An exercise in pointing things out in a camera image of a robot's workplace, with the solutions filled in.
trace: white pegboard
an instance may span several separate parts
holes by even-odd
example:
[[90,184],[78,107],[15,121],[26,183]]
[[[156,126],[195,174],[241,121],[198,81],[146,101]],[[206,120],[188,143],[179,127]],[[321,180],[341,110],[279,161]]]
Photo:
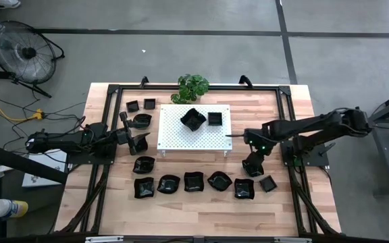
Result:
[[[192,132],[181,121],[189,109],[195,108],[207,118],[201,127]],[[208,126],[208,113],[222,113],[222,126]],[[229,105],[161,105],[159,140],[157,149],[166,150],[217,150],[231,151],[232,133]]]

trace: concrete floor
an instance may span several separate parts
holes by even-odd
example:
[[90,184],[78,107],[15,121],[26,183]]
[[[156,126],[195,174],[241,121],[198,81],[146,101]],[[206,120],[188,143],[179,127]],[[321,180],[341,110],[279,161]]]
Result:
[[[279,31],[273,0],[23,0],[19,9],[0,11],[0,20],[36,27],[150,30]],[[282,0],[289,31],[389,32],[388,0]],[[242,74],[260,84],[289,84],[282,39],[262,36],[46,35],[66,51],[57,71],[42,85],[54,97],[33,108],[54,111],[85,100],[91,82],[175,82],[199,73],[210,82],[235,83]],[[371,113],[389,98],[389,39],[290,38],[299,84],[308,84],[316,114],[360,106]],[[0,80],[0,98],[26,105],[29,91]],[[83,106],[67,113],[82,115]],[[4,105],[13,117],[19,109]],[[27,134],[46,128],[63,132],[73,121],[32,121]],[[0,118],[0,146],[15,138]],[[340,138],[328,152],[334,198],[342,231],[350,236],[389,240],[389,196],[372,192],[389,182],[373,138]],[[9,149],[22,147],[15,142]],[[47,232],[55,210],[37,220]],[[28,234],[20,230],[18,234]]]

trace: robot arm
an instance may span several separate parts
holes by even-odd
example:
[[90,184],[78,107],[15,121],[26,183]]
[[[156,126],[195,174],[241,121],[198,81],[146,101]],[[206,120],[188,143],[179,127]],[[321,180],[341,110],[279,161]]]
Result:
[[[292,137],[294,137],[292,139],[294,155],[302,156],[315,146],[341,136],[364,137],[371,132],[372,128],[366,113],[358,107],[356,109],[338,108],[325,115],[297,121],[269,121],[262,124],[261,129],[247,128],[244,130],[242,135],[244,143],[248,144],[252,150],[246,161],[259,166],[263,161],[263,156],[270,155],[277,143]],[[309,136],[299,135],[313,131],[318,132]]]
[[120,113],[120,119],[124,127],[112,131],[107,131],[107,125],[102,123],[86,125],[83,130],[72,134],[50,134],[42,130],[29,135],[26,150],[29,153],[45,153],[50,149],[61,149],[70,155],[84,153],[95,157],[110,155],[115,143],[128,144],[131,155],[147,150],[148,144],[145,137],[149,133],[132,137],[129,129],[144,124],[127,120],[126,112]]

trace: wooden table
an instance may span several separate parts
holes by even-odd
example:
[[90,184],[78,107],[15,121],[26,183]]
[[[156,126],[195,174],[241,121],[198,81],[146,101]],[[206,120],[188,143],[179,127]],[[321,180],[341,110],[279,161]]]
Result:
[[[92,83],[84,115],[85,124],[100,122],[105,103],[107,83]],[[292,100],[297,119],[313,116],[309,89],[306,85],[292,85]],[[255,199],[238,200],[234,198],[234,187],[225,192],[214,190],[207,178],[215,171],[227,173],[232,180],[248,178],[241,161],[250,153],[242,138],[233,138],[233,151],[228,158],[222,152],[211,151],[172,151],[161,157],[157,151],[160,104],[169,104],[168,90],[125,90],[122,96],[121,111],[126,110],[126,102],[138,100],[140,111],[129,113],[132,119],[138,113],[153,116],[147,130],[149,149],[143,155],[156,158],[152,173],[138,175],[132,172],[137,156],[130,156],[128,147],[118,147],[115,163],[111,166],[100,234],[118,235],[167,235],[167,236],[297,236],[294,207],[290,192],[287,169],[282,165],[279,146],[275,146],[270,156],[265,157],[264,176],[251,178],[255,181]],[[143,99],[156,98],[154,110],[144,110]],[[109,112],[109,121],[113,113],[115,97]],[[210,91],[198,104],[229,104],[231,106],[232,133],[242,134],[249,128],[260,128],[262,123],[278,119],[278,108],[274,92],[265,91]],[[90,165],[82,165],[68,176],[55,230],[59,230],[76,214],[85,200]],[[184,191],[184,173],[202,171],[205,174],[203,192]],[[174,194],[162,194],[155,191],[153,198],[135,199],[133,182],[136,178],[154,177],[155,187],[161,176],[173,174],[182,181]],[[262,191],[259,180],[271,175],[278,188],[273,192]],[[337,231],[340,224],[334,204],[332,189],[326,174],[316,167],[307,168],[307,177],[313,204],[328,223]],[[301,207],[305,227],[309,230],[307,211]],[[90,223],[95,205],[90,214]]]

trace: person's foot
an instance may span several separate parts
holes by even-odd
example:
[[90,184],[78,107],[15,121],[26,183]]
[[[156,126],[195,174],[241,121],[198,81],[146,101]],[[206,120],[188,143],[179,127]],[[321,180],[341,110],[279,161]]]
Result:
[[17,8],[20,4],[19,0],[0,0],[0,9]]

